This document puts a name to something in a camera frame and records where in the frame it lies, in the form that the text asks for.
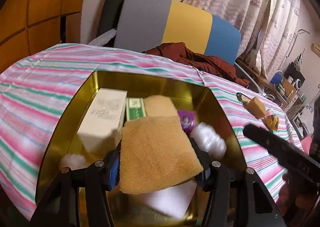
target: gray panel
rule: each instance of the gray panel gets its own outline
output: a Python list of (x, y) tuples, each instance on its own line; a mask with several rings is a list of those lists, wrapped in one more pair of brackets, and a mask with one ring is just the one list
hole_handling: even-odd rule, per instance
[(142, 52), (159, 46), (171, 0), (124, 0), (115, 48)]

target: wooden desk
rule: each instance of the wooden desk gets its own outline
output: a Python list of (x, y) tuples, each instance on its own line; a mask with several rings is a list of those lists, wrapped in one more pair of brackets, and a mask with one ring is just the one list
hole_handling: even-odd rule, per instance
[(280, 102), (283, 104), (283, 107), (281, 106), (282, 109), (289, 106), (289, 103), (283, 99), (283, 97), (280, 95), (280, 93), (276, 90), (276, 88), (270, 83), (268, 79), (258, 74), (256, 71), (254, 71), (252, 68), (250, 68), (247, 64), (245, 64), (240, 59), (236, 59), (236, 63), (239, 66), (241, 66), (250, 76), (252, 76), (255, 80), (257, 80), (257, 84), (261, 88), (267, 87), (268, 89), (270, 89), (274, 93), (275, 97), (277, 97), (280, 100)]

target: desk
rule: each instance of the desk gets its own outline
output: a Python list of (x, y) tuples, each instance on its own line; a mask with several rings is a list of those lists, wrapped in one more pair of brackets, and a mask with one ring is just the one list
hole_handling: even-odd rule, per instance
[(264, 76), (258, 74), (256, 71), (254, 71), (252, 68), (250, 68), (247, 64), (245, 64), (242, 60), (236, 59), (236, 63), (241, 66), (250, 76), (254, 77), (254, 79), (257, 81), (257, 84), (264, 89), (267, 87), (270, 89), (274, 95), (280, 100), (282, 103), (283, 107), (281, 108), (286, 108), (289, 106), (289, 103), (284, 100), (284, 98), (280, 95), (280, 93), (276, 90), (276, 88), (270, 83), (268, 79), (266, 79)]
[(68, 103), (93, 71), (149, 74), (210, 88), (230, 122), (247, 166), (257, 171), (273, 199), (277, 199), (285, 169), (266, 149), (244, 137), (242, 130), (248, 123), (266, 127), (244, 108), (236, 93), (257, 96), (280, 119), (275, 134), (302, 148), (277, 104), (236, 83), (165, 57), (60, 44), (18, 61), (0, 75), (0, 184), (28, 220), (36, 209), (37, 177), (47, 145)]

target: metal pipe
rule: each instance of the metal pipe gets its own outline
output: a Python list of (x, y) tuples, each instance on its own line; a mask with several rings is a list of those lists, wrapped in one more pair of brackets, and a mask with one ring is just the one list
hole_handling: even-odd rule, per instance
[(290, 49), (289, 54), (288, 54), (288, 55), (285, 57), (285, 59), (281, 62), (281, 65), (280, 65), (281, 70), (282, 70), (282, 64), (287, 61), (288, 57), (289, 57), (290, 54), (291, 54), (291, 51), (292, 51), (292, 49), (293, 49), (293, 47), (294, 47), (294, 44), (296, 43), (296, 40), (297, 40), (298, 35), (300, 35), (300, 34), (302, 34), (302, 33), (305, 33), (305, 32), (308, 33), (308, 34), (310, 34), (310, 32), (308, 32), (308, 31), (306, 31), (306, 30), (304, 30), (304, 29), (300, 29), (300, 30), (297, 31), (296, 37), (294, 38), (294, 41), (293, 41), (293, 44), (292, 44), (292, 47), (291, 47), (291, 49)]

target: tri-color headboard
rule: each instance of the tri-color headboard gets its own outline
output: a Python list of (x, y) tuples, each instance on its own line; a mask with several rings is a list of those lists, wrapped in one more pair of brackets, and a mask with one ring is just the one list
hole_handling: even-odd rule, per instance
[(114, 47), (146, 51), (184, 42), (191, 51), (234, 64), (240, 32), (223, 19), (175, 0), (124, 0)]

